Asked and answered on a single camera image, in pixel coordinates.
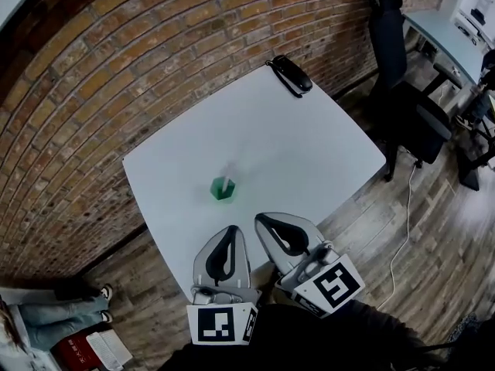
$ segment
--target telephone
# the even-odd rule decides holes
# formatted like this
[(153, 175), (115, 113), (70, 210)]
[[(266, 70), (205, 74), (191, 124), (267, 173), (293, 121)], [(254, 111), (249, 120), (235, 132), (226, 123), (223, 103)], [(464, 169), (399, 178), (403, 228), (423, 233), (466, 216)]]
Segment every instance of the telephone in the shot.
[(295, 97), (300, 99), (303, 94), (311, 90), (312, 82), (307, 74), (287, 56), (278, 55), (273, 60), (267, 60), (266, 65), (271, 67), (280, 82)]

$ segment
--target person's leg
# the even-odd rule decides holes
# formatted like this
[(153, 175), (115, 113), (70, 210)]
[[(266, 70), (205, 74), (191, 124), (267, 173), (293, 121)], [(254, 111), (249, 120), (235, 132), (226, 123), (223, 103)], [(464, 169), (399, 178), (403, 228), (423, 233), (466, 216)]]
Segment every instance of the person's leg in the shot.
[(108, 301), (103, 295), (89, 300), (80, 300), (62, 304), (22, 304), (19, 305), (22, 320), (27, 325), (39, 327), (51, 325), (76, 316), (89, 315), (108, 310)]
[(459, 126), (471, 131), (477, 124), (483, 120), (483, 117), (490, 109), (490, 100), (486, 94), (477, 96), (467, 109), (461, 114), (456, 115), (456, 123)]
[(29, 343), (34, 349), (49, 351), (61, 339), (64, 339), (76, 332), (84, 330), (101, 323), (103, 318), (99, 312), (89, 315), (77, 316), (64, 320), (63, 322), (53, 323), (51, 325), (43, 325), (41, 327), (26, 326), (29, 336)]

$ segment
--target sneaker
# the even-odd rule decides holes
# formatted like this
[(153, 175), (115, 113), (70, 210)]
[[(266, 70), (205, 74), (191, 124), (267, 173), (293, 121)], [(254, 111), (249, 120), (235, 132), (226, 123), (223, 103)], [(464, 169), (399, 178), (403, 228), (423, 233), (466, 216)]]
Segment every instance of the sneaker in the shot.
[(112, 323), (114, 321), (114, 317), (111, 315), (109, 311), (102, 311), (101, 318), (105, 323)]
[(473, 123), (469, 120), (466, 120), (465, 118), (462, 118), (460, 115), (456, 115), (456, 124), (467, 129), (468, 131), (473, 130)]
[(114, 296), (114, 289), (109, 284), (106, 284), (100, 289), (100, 293), (103, 295), (104, 299), (110, 302), (111, 298)]

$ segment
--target green cube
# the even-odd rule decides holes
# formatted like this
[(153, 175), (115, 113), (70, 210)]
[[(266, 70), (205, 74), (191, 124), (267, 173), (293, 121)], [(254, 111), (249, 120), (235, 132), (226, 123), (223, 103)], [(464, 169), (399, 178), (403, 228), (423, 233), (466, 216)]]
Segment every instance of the green cube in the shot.
[(213, 195), (215, 199), (219, 201), (221, 201), (222, 199), (230, 198), (232, 194), (234, 194), (235, 183), (230, 179), (227, 184), (227, 189), (225, 190), (225, 192), (222, 191), (224, 187), (224, 180), (225, 177), (217, 177), (213, 179), (210, 187), (211, 195)]

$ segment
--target white desk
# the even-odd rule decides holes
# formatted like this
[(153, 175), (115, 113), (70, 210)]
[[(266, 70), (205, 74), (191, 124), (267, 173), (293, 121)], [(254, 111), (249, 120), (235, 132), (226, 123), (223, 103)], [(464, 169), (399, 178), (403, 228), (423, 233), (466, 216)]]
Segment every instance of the white desk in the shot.
[[(384, 163), (320, 88), (297, 99), (267, 66), (192, 107), (124, 159), (139, 209), (189, 299), (193, 260), (215, 233), (239, 226), (254, 271), (268, 261), (254, 231), (257, 213), (320, 223)], [(236, 189), (223, 203), (209, 188), (229, 164)]]
[(431, 44), (443, 51), (468, 80), (445, 107), (445, 111), (448, 112), (469, 93), (472, 85), (478, 84), (483, 54), (449, 21), (448, 16), (439, 11), (406, 13), (404, 36), (410, 27), (420, 32)]

